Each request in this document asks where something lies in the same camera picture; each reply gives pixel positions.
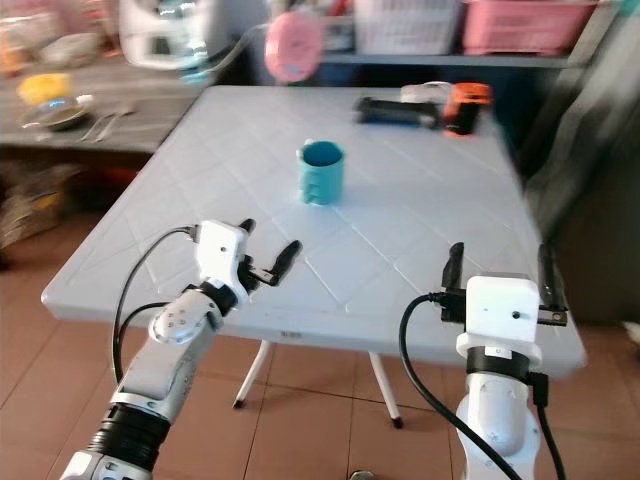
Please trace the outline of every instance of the table leg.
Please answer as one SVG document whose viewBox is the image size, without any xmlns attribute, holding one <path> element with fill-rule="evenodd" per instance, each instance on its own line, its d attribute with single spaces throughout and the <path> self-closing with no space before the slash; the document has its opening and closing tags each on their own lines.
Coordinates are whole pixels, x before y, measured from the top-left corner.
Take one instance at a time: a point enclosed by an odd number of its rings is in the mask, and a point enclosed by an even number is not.
<svg viewBox="0 0 640 480">
<path fill-rule="evenodd" d="M 270 348 L 271 342 L 267 342 L 266 340 L 262 340 L 262 342 L 260 342 L 260 349 L 258 349 L 256 358 L 254 358 L 251 368 L 249 368 L 249 372 L 247 372 L 247 376 L 245 377 L 244 382 L 242 382 L 242 386 L 238 391 L 236 400 L 233 402 L 233 408 L 242 408 L 244 405 L 244 399 L 247 398 L 251 385 L 253 385 L 253 382 L 258 376 L 258 372 L 260 372 L 260 368 L 262 368 L 262 364 L 267 358 Z"/>
<path fill-rule="evenodd" d="M 375 373 L 376 380 L 378 380 L 378 385 L 382 392 L 382 398 L 384 398 L 384 403 L 387 405 L 387 410 L 389 410 L 389 416 L 391 417 L 393 426 L 396 428 L 402 428 L 404 425 L 402 417 L 400 417 L 400 411 L 398 410 L 396 400 L 393 397 L 393 391 L 391 390 L 391 384 L 387 378 L 387 373 L 384 371 L 382 359 L 380 358 L 380 355 L 374 352 L 369 352 L 369 358 L 371 359 L 373 373 Z"/>
</svg>

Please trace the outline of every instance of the shelf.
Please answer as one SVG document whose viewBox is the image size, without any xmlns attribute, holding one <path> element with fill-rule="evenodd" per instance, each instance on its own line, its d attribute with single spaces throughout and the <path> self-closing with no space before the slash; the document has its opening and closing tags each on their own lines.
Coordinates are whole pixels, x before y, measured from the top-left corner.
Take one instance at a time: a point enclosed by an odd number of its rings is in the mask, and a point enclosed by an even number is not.
<svg viewBox="0 0 640 480">
<path fill-rule="evenodd" d="M 322 58 L 322 63 L 547 69 L 563 69 L 569 66 L 567 57 L 543 57 L 534 55 L 362 55 L 358 53 L 325 53 Z"/>
</svg>

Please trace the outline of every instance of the plate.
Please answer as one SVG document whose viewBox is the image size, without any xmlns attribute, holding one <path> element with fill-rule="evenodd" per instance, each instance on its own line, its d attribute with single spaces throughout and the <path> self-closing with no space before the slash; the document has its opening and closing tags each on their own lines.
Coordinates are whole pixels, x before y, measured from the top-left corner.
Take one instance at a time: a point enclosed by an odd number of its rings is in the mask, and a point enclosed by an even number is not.
<svg viewBox="0 0 640 480">
<path fill-rule="evenodd" d="M 38 126 L 58 131 L 82 122 L 93 106 L 92 95 L 55 98 L 25 112 L 18 122 L 22 128 Z"/>
</svg>

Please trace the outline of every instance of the table surface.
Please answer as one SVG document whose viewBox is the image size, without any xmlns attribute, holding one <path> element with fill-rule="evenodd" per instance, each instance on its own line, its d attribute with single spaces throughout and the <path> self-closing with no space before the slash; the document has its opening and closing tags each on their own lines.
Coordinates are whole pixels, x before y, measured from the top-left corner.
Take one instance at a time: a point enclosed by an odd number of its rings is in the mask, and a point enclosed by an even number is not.
<svg viewBox="0 0 640 480">
<path fill-rule="evenodd" d="M 356 89 L 209 88 L 138 178 L 52 280 L 43 301 L 63 318 L 112 321 L 125 277 L 170 227 L 216 218 L 257 228 L 247 253 L 270 266 L 289 241 L 303 252 L 283 284 L 261 287 L 223 334 L 397 354 L 400 317 L 440 288 L 449 247 L 465 242 L 463 282 L 483 271 L 537 277 L 539 237 L 489 114 L 476 135 L 451 139 L 402 125 L 352 122 Z M 389 91 L 373 92 L 389 95 Z M 346 152 L 343 198 L 298 200 L 295 151 L 305 139 Z M 171 300 L 198 282 L 194 246 L 173 236 L 149 258 L 125 311 Z M 460 325 L 419 307 L 412 355 L 460 364 Z M 584 363 L 573 322 L 538 329 L 543 370 Z"/>
<path fill-rule="evenodd" d="M 122 56 L 100 59 L 66 71 L 71 75 L 72 94 L 94 96 L 95 118 L 113 112 L 123 100 L 134 102 L 135 113 L 119 120 L 113 134 L 103 142 L 78 142 L 91 127 L 91 121 L 69 131 L 55 132 L 48 140 L 36 141 L 32 130 L 18 125 L 27 107 L 16 88 L 28 75 L 46 71 L 44 66 L 36 67 L 19 77 L 2 80 L 0 147 L 153 153 L 202 92 L 202 87 L 185 85 L 174 71 L 135 67 Z"/>
</svg>

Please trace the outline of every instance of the plastic basket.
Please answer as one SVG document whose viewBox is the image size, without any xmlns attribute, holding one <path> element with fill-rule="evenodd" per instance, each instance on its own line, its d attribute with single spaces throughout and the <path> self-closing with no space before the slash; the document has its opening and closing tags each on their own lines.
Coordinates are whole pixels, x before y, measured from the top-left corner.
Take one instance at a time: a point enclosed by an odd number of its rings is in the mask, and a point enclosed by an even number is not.
<svg viewBox="0 0 640 480">
<path fill-rule="evenodd" d="M 357 51 L 449 53 L 461 7 L 461 0 L 355 0 Z"/>
<path fill-rule="evenodd" d="M 573 46 L 598 2 L 467 0 L 467 55 L 559 55 Z"/>
</svg>

